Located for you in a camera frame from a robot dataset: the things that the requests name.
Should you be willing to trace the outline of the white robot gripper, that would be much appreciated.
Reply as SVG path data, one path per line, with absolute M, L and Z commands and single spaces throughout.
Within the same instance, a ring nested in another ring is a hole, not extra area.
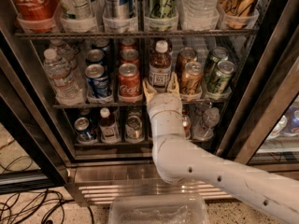
M 157 94 L 146 77 L 142 81 L 142 86 L 148 104 L 151 129 L 154 132 L 183 132 L 182 102 L 176 96 L 179 95 L 177 74 L 171 73 L 167 86 L 168 93 Z

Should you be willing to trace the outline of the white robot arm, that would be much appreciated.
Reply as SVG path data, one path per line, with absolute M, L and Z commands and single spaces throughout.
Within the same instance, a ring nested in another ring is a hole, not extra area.
M 186 138 L 178 78 L 157 92 L 142 81 L 152 133 L 152 158 L 169 184 L 200 180 L 287 224 L 299 223 L 299 181 L 217 157 Z

